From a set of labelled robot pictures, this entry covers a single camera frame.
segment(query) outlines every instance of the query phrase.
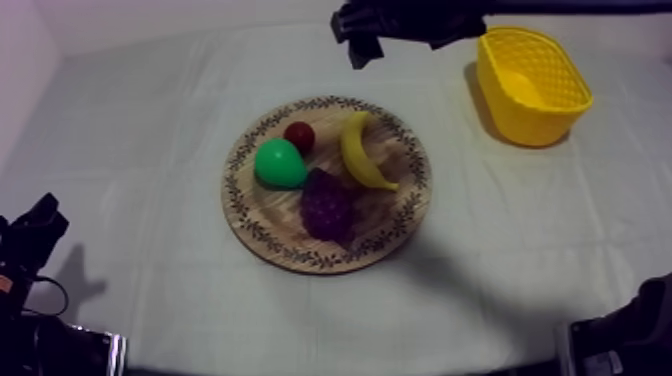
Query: yellow basket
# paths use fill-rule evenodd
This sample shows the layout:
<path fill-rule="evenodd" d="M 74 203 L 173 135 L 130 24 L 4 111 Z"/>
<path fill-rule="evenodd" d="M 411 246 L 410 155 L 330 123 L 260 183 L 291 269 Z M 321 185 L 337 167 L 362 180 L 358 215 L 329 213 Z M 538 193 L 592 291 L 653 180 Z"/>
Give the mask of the yellow basket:
<path fill-rule="evenodd" d="M 478 41 L 477 71 L 497 129 L 517 144 L 553 144 L 593 104 L 562 47 L 531 30 L 489 29 Z"/>

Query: white table surface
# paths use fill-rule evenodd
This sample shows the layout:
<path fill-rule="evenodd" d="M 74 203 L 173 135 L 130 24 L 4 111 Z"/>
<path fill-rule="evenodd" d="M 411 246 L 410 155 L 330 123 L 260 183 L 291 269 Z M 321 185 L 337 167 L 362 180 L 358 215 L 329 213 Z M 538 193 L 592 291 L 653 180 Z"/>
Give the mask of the white table surface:
<path fill-rule="evenodd" d="M 607 313 L 672 271 L 672 71 L 565 42 L 595 106 L 546 150 L 484 132 L 465 80 L 473 40 L 436 52 L 386 40 L 363 71 L 326 25 L 71 58 L 0 178 L 0 213 L 58 197 L 71 226 L 43 272 L 70 291 L 66 320 L 130 337 L 131 365 L 430 375 L 542 359 L 555 324 Z M 403 252 L 317 278 L 246 251 L 219 191 L 246 127 L 324 94 L 401 117 L 429 154 L 434 195 Z M 31 302 L 53 307 L 54 294 Z"/>

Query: toy fruit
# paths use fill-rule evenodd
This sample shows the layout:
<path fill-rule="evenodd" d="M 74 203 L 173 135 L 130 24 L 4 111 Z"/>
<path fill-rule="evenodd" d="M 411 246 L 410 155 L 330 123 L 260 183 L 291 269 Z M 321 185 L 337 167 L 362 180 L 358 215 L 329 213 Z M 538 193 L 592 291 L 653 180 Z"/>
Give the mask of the toy fruit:
<path fill-rule="evenodd" d="M 334 176 L 315 168 L 308 174 L 300 201 L 303 227 L 310 236 L 328 241 L 347 238 L 354 221 L 348 191 Z"/>
<path fill-rule="evenodd" d="M 299 187 L 306 180 L 306 166 L 296 147 L 281 138 L 259 146 L 254 158 L 254 172 L 266 184 L 283 188 Z"/>
<path fill-rule="evenodd" d="M 362 185 L 397 191 L 399 184 L 385 179 L 378 167 L 369 159 L 362 147 L 362 130 L 367 123 L 368 112 L 355 112 L 346 120 L 341 132 L 341 154 L 345 167 Z"/>
<path fill-rule="evenodd" d="M 315 132 L 313 128 L 302 121 L 290 124 L 283 134 L 285 140 L 291 142 L 299 149 L 301 155 L 306 156 L 315 144 Z"/>

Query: small red ball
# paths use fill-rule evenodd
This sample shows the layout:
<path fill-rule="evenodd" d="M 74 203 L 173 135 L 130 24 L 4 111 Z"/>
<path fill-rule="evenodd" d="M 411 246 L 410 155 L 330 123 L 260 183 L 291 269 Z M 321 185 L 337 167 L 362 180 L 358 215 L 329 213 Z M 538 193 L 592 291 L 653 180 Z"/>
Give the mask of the small red ball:
<path fill-rule="evenodd" d="M 308 155 L 315 144 L 315 132 L 313 128 L 302 121 L 290 124 L 283 135 L 285 140 L 296 146 L 302 156 Z"/>

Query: plastic banana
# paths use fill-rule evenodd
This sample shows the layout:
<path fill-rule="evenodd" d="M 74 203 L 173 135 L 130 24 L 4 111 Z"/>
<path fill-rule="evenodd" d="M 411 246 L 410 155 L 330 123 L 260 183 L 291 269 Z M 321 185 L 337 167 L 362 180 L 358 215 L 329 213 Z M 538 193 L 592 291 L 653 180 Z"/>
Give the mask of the plastic banana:
<path fill-rule="evenodd" d="M 362 185 L 397 191 L 399 184 L 385 179 L 378 167 L 369 159 L 362 146 L 362 131 L 367 125 L 369 113 L 355 112 L 348 118 L 341 132 L 341 154 L 350 174 Z"/>

